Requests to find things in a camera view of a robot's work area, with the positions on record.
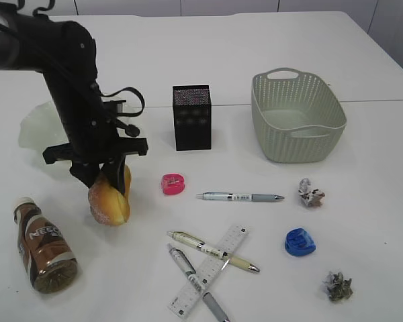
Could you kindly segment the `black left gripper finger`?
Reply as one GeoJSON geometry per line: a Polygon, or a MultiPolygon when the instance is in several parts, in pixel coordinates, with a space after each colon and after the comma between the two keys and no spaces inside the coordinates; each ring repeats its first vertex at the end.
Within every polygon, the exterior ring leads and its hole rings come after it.
{"type": "Polygon", "coordinates": [[[109,183],[122,195],[125,193],[125,158],[117,157],[108,160],[102,166],[102,173],[109,183]]]}
{"type": "Polygon", "coordinates": [[[90,189],[100,172],[98,164],[72,164],[70,173],[90,189]]]}

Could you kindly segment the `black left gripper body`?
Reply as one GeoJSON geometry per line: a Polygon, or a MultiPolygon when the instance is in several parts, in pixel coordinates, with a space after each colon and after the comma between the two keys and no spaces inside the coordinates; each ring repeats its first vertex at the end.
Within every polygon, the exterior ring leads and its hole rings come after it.
{"type": "Polygon", "coordinates": [[[105,115],[94,110],[59,111],[68,142],[47,147],[43,152],[45,163],[66,160],[82,168],[92,166],[97,172],[100,164],[119,166],[127,155],[146,155],[148,143],[140,137],[140,129],[120,120],[141,114],[142,111],[107,111],[105,115]]]}

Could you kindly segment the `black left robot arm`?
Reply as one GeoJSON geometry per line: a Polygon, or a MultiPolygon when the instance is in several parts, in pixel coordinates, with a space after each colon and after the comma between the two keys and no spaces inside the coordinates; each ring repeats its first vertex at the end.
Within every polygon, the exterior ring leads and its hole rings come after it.
{"type": "Polygon", "coordinates": [[[122,100],[97,84],[96,43],[75,21],[55,22],[39,7],[22,15],[18,5],[0,2],[0,70],[43,75],[68,142],[47,147],[45,163],[71,161],[70,173],[87,187],[102,174],[124,193],[127,155],[146,155],[140,130],[121,121],[122,100]]]}

